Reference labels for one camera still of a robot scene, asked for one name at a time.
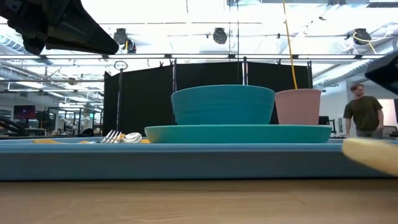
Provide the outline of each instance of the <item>duct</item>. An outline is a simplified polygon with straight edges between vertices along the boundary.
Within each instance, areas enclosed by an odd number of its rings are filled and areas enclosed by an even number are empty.
[[[22,79],[28,79],[28,80],[33,80],[32,78],[26,77],[21,71],[18,71],[13,68],[0,68],[0,77],[5,78],[5,79],[16,79],[16,80],[22,80]],[[55,84],[52,86],[47,86],[46,89],[65,89],[64,87],[61,87],[59,84]],[[99,100],[98,96],[96,96],[96,93],[89,92],[90,94],[86,93],[75,93],[75,92],[64,92],[62,95],[68,97],[68,96],[79,96],[83,98],[88,98],[89,100]]]
[[[0,35],[0,44],[24,55],[32,55],[25,49],[23,45],[18,44],[6,36]],[[38,63],[44,63],[46,65],[53,64],[53,62],[48,59],[34,59],[34,61]]]
[[[380,45],[376,49],[376,52],[378,54],[390,54],[396,51],[396,49],[397,49],[397,39],[394,39]],[[365,72],[368,69],[368,65],[373,61],[374,60],[367,59],[367,60],[360,60],[357,62],[353,62],[348,65],[340,65],[314,78],[313,85],[328,86],[336,84],[347,78],[353,77],[359,73]]]

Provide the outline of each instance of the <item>computer screen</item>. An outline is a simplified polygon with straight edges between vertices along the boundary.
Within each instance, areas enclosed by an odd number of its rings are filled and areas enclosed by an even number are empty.
[[[36,108],[34,105],[14,106],[14,119],[34,119],[35,117]]]

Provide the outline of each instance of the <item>desk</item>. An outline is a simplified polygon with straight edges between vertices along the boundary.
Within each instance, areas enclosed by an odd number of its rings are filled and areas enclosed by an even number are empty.
[[[7,224],[396,224],[398,180],[0,182]]]

